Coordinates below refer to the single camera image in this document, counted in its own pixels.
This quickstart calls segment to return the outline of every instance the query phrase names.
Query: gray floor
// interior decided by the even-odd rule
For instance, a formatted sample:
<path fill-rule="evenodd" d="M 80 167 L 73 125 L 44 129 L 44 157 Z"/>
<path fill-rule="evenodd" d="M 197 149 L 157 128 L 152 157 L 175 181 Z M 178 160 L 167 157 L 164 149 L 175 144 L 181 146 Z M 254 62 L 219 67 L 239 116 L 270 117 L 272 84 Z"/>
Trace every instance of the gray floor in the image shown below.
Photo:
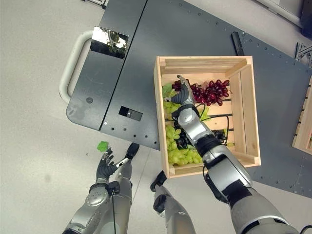
<path fill-rule="evenodd" d="M 251 0 L 188 0 L 293 55 L 299 29 Z M 58 83 L 76 37 L 98 24 L 100 7 L 80 0 L 1 1 L 0 233 L 61 233 L 94 182 L 101 140 L 116 158 L 130 144 L 72 124 Z M 128 233 L 166 233 L 152 210 L 149 185 L 160 153 L 141 147 L 133 161 Z M 234 233 L 229 208 L 201 176 L 172 179 L 167 188 L 190 213 L 197 233 Z M 312 199 L 255 183 L 296 228 L 312 222 Z"/>

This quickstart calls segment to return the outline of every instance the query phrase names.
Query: grape bunch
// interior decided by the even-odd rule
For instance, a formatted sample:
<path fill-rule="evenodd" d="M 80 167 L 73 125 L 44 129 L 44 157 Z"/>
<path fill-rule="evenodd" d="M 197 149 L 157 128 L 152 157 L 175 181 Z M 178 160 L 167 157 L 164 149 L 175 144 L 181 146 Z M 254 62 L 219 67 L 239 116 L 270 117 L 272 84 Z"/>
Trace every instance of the grape bunch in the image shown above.
<path fill-rule="evenodd" d="M 196 102 L 206 104 L 207 106 L 218 103 L 219 106 L 222 106 L 223 98 L 227 98 L 229 96 L 229 90 L 226 87 L 229 84 L 230 81 L 228 79 L 224 82 L 218 79 L 216 82 L 211 80 L 209 82 L 204 82 L 202 85 L 198 85 L 197 83 L 192 84 L 191 89 Z M 172 85 L 172 89 L 180 91 L 181 81 L 175 81 Z"/>
<path fill-rule="evenodd" d="M 213 130 L 215 138 L 217 138 L 222 144 L 226 140 L 224 130 Z"/>
<path fill-rule="evenodd" d="M 175 129 L 180 129 L 180 125 L 178 124 L 177 120 L 175 120 L 174 126 Z M 183 129 L 181 129 L 180 138 L 175 141 L 178 149 L 187 149 L 188 145 L 191 144 Z"/>
<path fill-rule="evenodd" d="M 198 152 L 191 146 L 191 149 L 179 149 L 176 140 L 180 139 L 182 130 L 175 129 L 171 125 L 166 125 L 166 141 L 168 150 L 168 160 L 171 164 L 182 166 L 188 163 L 200 163 L 201 157 Z"/>
<path fill-rule="evenodd" d="M 169 120 L 172 120 L 171 113 L 178 110 L 181 105 L 170 101 L 164 101 L 163 103 L 164 103 L 164 111 L 167 114 L 167 118 Z"/>
<path fill-rule="evenodd" d="M 196 150 L 172 150 L 168 153 L 168 160 L 171 164 L 178 164 L 183 166 L 188 163 L 200 163 L 201 157 Z"/>

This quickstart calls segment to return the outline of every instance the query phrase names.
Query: robot forearm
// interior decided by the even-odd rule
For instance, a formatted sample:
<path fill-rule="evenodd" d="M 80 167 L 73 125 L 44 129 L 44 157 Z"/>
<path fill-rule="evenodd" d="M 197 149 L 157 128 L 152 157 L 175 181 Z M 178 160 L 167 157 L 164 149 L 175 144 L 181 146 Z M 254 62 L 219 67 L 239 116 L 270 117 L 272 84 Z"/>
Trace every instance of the robot forearm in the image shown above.
<path fill-rule="evenodd" d="M 124 179 L 121 174 L 118 175 L 118 182 L 114 181 L 109 183 L 109 177 L 119 167 L 130 161 L 129 155 L 135 155 L 135 153 L 131 152 L 132 150 L 136 153 L 138 145 L 132 144 L 132 147 L 130 146 L 128 149 L 126 157 L 116 164 L 111 162 L 113 158 L 111 153 L 113 151 L 110 148 L 103 153 L 97 168 L 96 183 L 90 187 L 89 194 L 86 197 L 84 204 L 76 211 L 63 234 L 93 234 L 95 230 L 99 228 L 101 219 L 108 211 L 110 211 L 110 197 L 113 192 L 119 192 L 119 182 L 122 182 L 125 187 L 131 190 L 129 180 Z M 131 198 L 128 199 L 127 196 L 125 197 L 126 206 L 127 204 L 130 204 Z"/>
<path fill-rule="evenodd" d="M 177 121 L 208 169 L 205 181 L 215 197 L 228 203 L 238 234 L 299 234 L 280 212 L 253 189 L 252 179 L 231 151 L 199 119 L 188 81 L 178 76 L 182 90 L 171 101 L 182 104 Z"/>

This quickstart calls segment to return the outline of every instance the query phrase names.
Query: robotic hand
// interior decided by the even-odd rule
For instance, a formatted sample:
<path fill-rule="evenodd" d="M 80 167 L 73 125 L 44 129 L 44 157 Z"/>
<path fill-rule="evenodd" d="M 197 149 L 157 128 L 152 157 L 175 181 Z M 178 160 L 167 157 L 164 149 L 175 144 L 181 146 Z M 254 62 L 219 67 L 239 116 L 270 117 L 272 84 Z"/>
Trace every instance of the robotic hand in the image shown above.
<path fill-rule="evenodd" d="M 125 158 L 116 164 L 111 161 L 113 151 L 108 149 L 104 152 L 97 167 L 96 182 L 90 187 L 84 204 L 76 211 L 63 234 L 116 233 L 116 229 L 119 233 L 127 232 L 132 199 L 130 163 L 138 149 L 139 145 L 132 143 Z M 121 166 L 116 180 L 109 182 L 109 177 Z"/>
<path fill-rule="evenodd" d="M 265 197 L 253 189 L 252 179 L 230 150 L 199 119 L 190 84 L 182 76 L 181 91 L 171 102 L 182 106 L 173 113 L 202 157 L 204 175 L 215 197 L 228 203 L 237 234 L 299 234 Z"/>

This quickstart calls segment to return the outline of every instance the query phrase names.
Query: dark gray table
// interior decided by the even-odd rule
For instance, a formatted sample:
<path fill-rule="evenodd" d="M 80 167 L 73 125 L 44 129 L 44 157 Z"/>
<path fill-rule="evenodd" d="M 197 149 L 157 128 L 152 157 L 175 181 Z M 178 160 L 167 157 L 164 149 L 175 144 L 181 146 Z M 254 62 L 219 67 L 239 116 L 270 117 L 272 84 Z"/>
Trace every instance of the dark gray table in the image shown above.
<path fill-rule="evenodd" d="M 307 66 L 182 0 L 112 0 L 100 27 L 129 35 L 126 58 L 89 52 L 67 108 L 72 122 L 159 149 L 156 56 L 234 56 L 237 31 L 253 56 L 262 161 L 248 171 L 253 180 L 312 197 L 312 156 L 291 147 L 312 75 Z M 121 106 L 141 120 L 120 115 Z"/>

